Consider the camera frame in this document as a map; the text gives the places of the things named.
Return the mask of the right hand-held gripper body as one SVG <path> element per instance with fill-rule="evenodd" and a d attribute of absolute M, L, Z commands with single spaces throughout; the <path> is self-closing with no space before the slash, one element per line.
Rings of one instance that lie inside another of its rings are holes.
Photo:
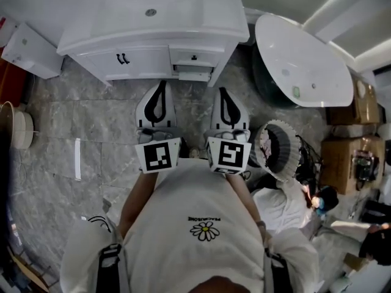
<path fill-rule="evenodd" d="M 212 172 L 237 175 L 246 170 L 251 151 L 249 130 L 211 129 L 204 136 Z"/>

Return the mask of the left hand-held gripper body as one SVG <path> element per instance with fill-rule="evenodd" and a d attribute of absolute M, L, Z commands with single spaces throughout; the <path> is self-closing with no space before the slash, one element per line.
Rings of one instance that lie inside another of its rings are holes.
<path fill-rule="evenodd" d="M 178 165 L 181 137 L 175 128 L 141 128 L 135 150 L 143 173 L 171 170 Z"/>

